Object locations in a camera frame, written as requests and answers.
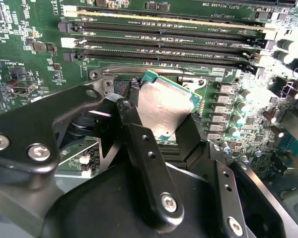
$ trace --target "dimm slot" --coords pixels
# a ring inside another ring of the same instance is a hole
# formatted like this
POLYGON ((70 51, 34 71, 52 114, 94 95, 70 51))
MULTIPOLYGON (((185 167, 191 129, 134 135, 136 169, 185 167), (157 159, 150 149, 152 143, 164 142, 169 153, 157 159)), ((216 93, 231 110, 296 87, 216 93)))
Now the dimm slot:
POLYGON ((176 19, 189 19, 189 20, 197 20, 197 21, 209 21, 209 22, 219 22, 219 23, 235 23, 240 25, 256 25, 263 26, 263 23, 260 22, 252 22, 252 21, 243 21, 236 19, 222 19, 218 17, 204 17, 204 16, 194 16, 194 15, 183 15, 183 14, 172 14, 166 12, 148 12, 148 11, 137 11, 137 10, 123 10, 123 9, 109 9, 109 8, 98 8, 98 7, 88 7, 88 6, 78 6, 78 11, 87 11, 87 12, 103 12, 103 13, 115 13, 115 14, 130 14, 130 15, 140 15, 140 16, 156 16, 156 17, 169 17, 176 19))
POLYGON ((203 59, 199 57, 177 57, 177 56, 165 56, 155 55, 147 53, 126 53, 126 52, 105 52, 105 51, 84 51, 76 54, 76 59, 96 59, 96 58, 107 58, 116 60, 141 60, 141 61, 156 61, 161 63, 171 64, 202 64, 209 66, 227 66, 227 67, 240 67, 243 64, 249 64, 246 61, 225 61, 216 59, 203 59))
MULTIPOLYGON (((84 29, 86 32, 108 32, 105 30, 95 30, 95 29, 84 29)), ((143 37, 150 37, 155 38, 160 41, 162 41, 162 38, 173 40, 173 41, 191 41, 192 44, 197 41, 207 41, 207 42, 219 42, 217 46, 219 47, 229 47, 230 45, 244 45, 251 48, 251 46, 248 44, 248 41, 235 41, 235 40, 228 40, 228 39, 215 39, 215 38, 207 38, 207 37, 190 37, 190 36, 177 36, 177 35, 168 35, 168 34, 152 34, 152 33, 138 33, 138 32, 124 32, 124 31, 115 31, 117 34, 125 34, 125 35, 131 35, 131 36, 143 36, 143 37)))
MULTIPOLYGON (((242 56, 234 55, 234 54, 224 54, 219 52, 208 52, 208 51, 193 51, 193 50, 182 50, 179 52, 177 49, 173 48, 153 48, 153 47, 142 47, 142 46, 134 46, 134 45, 121 45, 121 44, 99 44, 99 43, 88 43, 86 45, 89 46, 98 46, 98 47, 113 47, 113 48, 135 48, 138 50, 144 50, 148 51, 149 53, 153 54, 160 54, 160 55, 183 55, 186 57, 202 57, 202 58, 208 58, 208 59, 222 59, 222 60, 243 60, 242 56)), ((115 50, 110 49, 94 49, 96 51, 112 51, 115 52, 115 50)))
POLYGON ((192 31, 186 29, 170 29, 170 28, 159 28, 159 27, 148 27, 148 26, 133 26, 133 25, 120 25, 120 24, 106 24, 106 23, 95 23, 95 22, 74 22, 74 29, 87 28, 87 29, 98 29, 98 30, 114 30, 124 32, 136 32, 136 33, 154 33, 154 34, 172 34, 179 36, 199 36, 204 38, 219 38, 219 39, 230 39, 230 40, 247 40, 248 38, 242 35, 226 34, 226 33, 215 33, 215 32, 201 32, 192 31))
POLYGON ((209 52, 221 52, 221 53, 231 53, 234 55, 241 56, 245 50, 241 48, 219 48, 212 46, 196 45, 196 44, 185 44, 180 42, 158 42, 150 40, 135 40, 126 38, 104 38, 104 37, 83 37, 79 39, 79 42, 86 43, 100 43, 100 44, 120 44, 120 45, 134 45, 143 47, 157 47, 157 48, 173 48, 176 50, 197 50, 197 51, 209 51, 209 52))

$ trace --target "motherboard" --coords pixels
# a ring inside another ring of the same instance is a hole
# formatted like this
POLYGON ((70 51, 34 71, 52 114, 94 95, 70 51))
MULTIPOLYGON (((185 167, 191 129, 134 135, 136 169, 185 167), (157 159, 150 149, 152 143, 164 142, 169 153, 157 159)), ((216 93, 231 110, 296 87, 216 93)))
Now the motherboard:
MULTIPOLYGON (((147 70, 201 96, 207 138, 259 177, 298 178, 298 0, 0 0, 0 113, 82 84, 123 94, 147 70)), ((85 146, 60 171, 95 173, 85 146)))

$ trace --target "black metal arm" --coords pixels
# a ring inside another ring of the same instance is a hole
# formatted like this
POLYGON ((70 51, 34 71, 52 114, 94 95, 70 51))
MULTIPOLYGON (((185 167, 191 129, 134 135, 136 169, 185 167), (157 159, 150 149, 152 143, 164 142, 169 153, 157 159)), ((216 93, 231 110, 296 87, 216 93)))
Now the black metal arm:
POLYGON ((176 137, 189 172, 165 164, 134 103, 84 86, 0 115, 0 214, 41 238, 298 238, 255 173, 227 166, 196 114, 176 137), (100 138, 104 172, 62 195, 52 179, 60 149, 86 135, 100 138))

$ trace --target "screw hole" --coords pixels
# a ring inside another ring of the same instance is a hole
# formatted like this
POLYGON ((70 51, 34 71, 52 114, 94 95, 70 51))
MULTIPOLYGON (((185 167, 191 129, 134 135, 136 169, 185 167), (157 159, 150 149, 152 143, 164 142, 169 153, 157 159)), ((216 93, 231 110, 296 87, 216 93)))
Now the screw hole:
POLYGON ((152 151, 149 151, 149 152, 148 152, 148 156, 149 156, 150 158, 152 158, 152 159, 155 159, 155 154, 154 154, 154 152, 152 152, 152 151))
POLYGON ((228 186, 227 184, 225 184, 225 187, 228 191, 232 192, 232 189, 230 188, 230 186, 228 186))
POLYGON ((149 137, 147 135, 143 135, 143 140, 149 140, 149 137))
POLYGON ((95 73, 95 72, 93 72, 93 73, 90 74, 89 77, 90 77, 91 79, 97 79, 97 78, 98 78, 98 74, 95 73))
POLYGON ((224 174, 225 177, 227 177, 227 178, 229 177, 227 172, 223 171, 223 174, 224 174))

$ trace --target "metal plate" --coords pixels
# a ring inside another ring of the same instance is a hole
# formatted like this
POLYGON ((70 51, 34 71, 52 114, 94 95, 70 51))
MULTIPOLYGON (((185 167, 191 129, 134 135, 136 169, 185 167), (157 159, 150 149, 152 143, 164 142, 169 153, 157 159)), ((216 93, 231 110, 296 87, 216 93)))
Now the metal plate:
POLYGON ((138 113, 145 127, 159 136, 170 137, 193 110, 191 93, 157 78, 140 88, 138 113))

